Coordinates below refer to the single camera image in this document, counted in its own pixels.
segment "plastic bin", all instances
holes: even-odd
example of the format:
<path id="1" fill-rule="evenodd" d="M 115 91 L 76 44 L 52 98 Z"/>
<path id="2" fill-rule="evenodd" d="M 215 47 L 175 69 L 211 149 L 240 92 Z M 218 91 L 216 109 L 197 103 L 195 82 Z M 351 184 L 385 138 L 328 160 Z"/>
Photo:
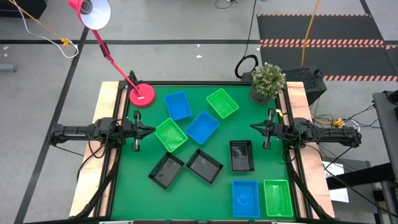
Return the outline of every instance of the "plastic bin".
<path id="1" fill-rule="evenodd" d="M 174 121 L 179 121 L 192 115 L 184 91 L 167 95 L 164 99 L 166 100 L 169 115 Z"/>
<path id="2" fill-rule="evenodd" d="M 269 217 L 292 217 L 293 207 L 287 180 L 264 180 L 266 210 Z"/>
<path id="3" fill-rule="evenodd" d="M 207 153 L 197 149 L 188 161 L 187 167 L 209 184 L 212 184 L 222 170 L 223 165 Z"/>
<path id="4" fill-rule="evenodd" d="M 199 144 L 203 144 L 218 125 L 219 122 L 214 117 L 202 111 L 185 129 L 185 133 Z"/>
<path id="5" fill-rule="evenodd" d="M 183 166 L 184 162 L 173 154 L 166 152 L 148 177 L 163 189 L 167 189 Z"/>
<path id="6" fill-rule="evenodd" d="M 168 118 L 156 128 L 155 135 L 169 152 L 176 150 L 188 139 L 171 118 Z"/>
<path id="7" fill-rule="evenodd" d="M 226 118 L 239 108 L 235 101 L 232 100 L 232 98 L 222 88 L 215 91 L 206 99 L 222 119 Z"/>
<path id="8" fill-rule="evenodd" d="M 253 149 L 250 140 L 230 141 L 232 171 L 254 171 Z"/>
<path id="9" fill-rule="evenodd" d="M 255 180 L 232 182 L 233 214 L 235 217 L 259 218 L 259 187 Z"/>

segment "concrete floor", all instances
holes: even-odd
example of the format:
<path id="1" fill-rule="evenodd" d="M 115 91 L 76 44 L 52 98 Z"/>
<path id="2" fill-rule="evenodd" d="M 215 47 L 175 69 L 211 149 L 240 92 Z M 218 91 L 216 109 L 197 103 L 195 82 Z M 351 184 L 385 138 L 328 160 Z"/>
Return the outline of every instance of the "concrete floor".
<path id="1" fill-rule="evenodd" d="M 256 13 L 312 13 L 316 0 L 258 1 Z M 246 39 L 254 1 L 238 1 L 219 10 L 214 1 L 204 0 L 112 0 L 109 24 L 100 31 L 104 39 Z M 398 40 L 395 0 L 367 0 L 385 40 Z M 42 22 L 71 39 L 79 39 L 83 26 L 67 1 L 48 0 Z M 362 14 L 359 0 L 321 1 L 319 14 Z M 50 36 L 29 21 L 31 31 Z M 252 39 L 258 39 L 254 21 Z M 24 30 L 20 19 L 0 18 L 0 39 L 34 39 Z M 143 80 L 235 80 L 237 61 L 245 45 L 110 45 L 121 68 L 133 69 Z M 259 56 L 257 45 L 248 53 Z M 69 55 L 73 49 L 67 49 Z M 65 81 L 71 60 L 64 59 L 52 45 L 0 45 L 0 63 L 17 63 L 18 72 L 0 74 L 0 217 L 13 223 L 33 171 L 45 132 Z M 251 65 L 245 64 L 242 71 Z M 89 124 L 94 113 L 100 83 L 121 77 L 102 57 L 97 45 L 85 45 L 78 62 L 59 123 Z M 347 117 L 371 104 L 376 91 L 396 90 L 396 82 L 327 82 L 317 114 Z M 376 119 L 374 111 L 358 116 L 363 123 Z M 372 165 L 388 162 L 378 129 L 362 129 L 363 144 L 343 157 L 369 160 Z M 83 152 L 84 143 L 65 147 Z M 335 154 L 339 145 L 326 145 Z M 81 158 L 50 148 L 25 222 L 67 218 L 72 202 L 76 171 Z M 362 211 L 339 211 L 342 220 L 374 222 L 373 215 Z"/>

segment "desk lamp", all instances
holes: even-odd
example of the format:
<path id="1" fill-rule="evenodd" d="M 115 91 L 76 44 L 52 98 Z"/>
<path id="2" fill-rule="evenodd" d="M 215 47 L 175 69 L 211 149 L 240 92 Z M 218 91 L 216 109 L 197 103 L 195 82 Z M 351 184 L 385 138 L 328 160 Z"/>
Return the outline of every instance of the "desk lamp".
<path id="1" fill-rule="evenodd" d="M 144 83 L 135 85 L 113 60 L 108 46 L 98 34 L 97 30 L 102 29 L 111 17 L 111 6 L 108 0 L 68 0 L 68 2 L 76 10 L 80 21 L 93 32 L 104 57 L 111 62 L 128 84 L 132 86 L 129 95 L 131 103 L 138 107 L 149 106 L 155 99 L 154 88 Z"/>

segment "green mat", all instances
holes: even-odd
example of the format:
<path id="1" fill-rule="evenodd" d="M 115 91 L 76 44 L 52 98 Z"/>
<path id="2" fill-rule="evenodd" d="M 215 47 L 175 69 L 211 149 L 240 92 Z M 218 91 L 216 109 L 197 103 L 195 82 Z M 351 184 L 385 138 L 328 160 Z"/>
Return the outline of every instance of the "green mat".
<path id="1" fill-rule="evenodd" d="M 223 88 L 239 105 L 239 109 L 221 119 L 206 101 L 206 97 Z M 260 220 L 275 220 L 268 217 L 264 201 L 264 179 L 287 180 L 286 165 L 282 160 L 282 142 L 271 139 L 272 149 L 262 148 L 264 137 L 249 127 L 267 119 L 269 108 L 276 108 L 275 101 L 258 106 L 249 99 L 250 86 L 155 86 L 156 99 L 152 105 L 139 108 L 142 122 L 157 127 L 168 117 L 164 96 L 185 91 L 192 115 L 176 121 L 181 130 L 203 110 L 216 118 L 220 125 L 203 145 L 191 137 L 173 154 L 188 162 L 192 154 L 201 149 L 220 161 L 224 167 L 212 185 L 184 167 L 164 190 L 148 178 L 160 158 L 167 152 L 155 134 L 140 141 L 140 152 L 131 149 L 132 139 L 122 149 L 121 165 L 114 195 L 112 219 L 134 220 L 247 220 L 233 216 L 232 181 L 235 179 L 256 180 L 259 184 Z M 133 105 L 128 116 L 132 118 Z M 231 171 L 229 156 L 230 140 L 251 140 L 254 156 L 254 172 Z M 277 217 L 279 220 L 294 220 L 294 217 Z"/>

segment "plant pot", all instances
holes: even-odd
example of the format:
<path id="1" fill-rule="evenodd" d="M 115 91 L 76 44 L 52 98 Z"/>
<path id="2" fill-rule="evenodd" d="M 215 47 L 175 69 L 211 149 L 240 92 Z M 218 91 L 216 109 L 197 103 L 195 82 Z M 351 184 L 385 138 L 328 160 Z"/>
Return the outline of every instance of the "plant pot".
<path id="1" fill-rule="evenodd" d="M 272 96 L 256 92 L 252 84 L 250 87 L 250 100 L 257 105 L 263 105 L 270 102 L 272 100 Z"/>

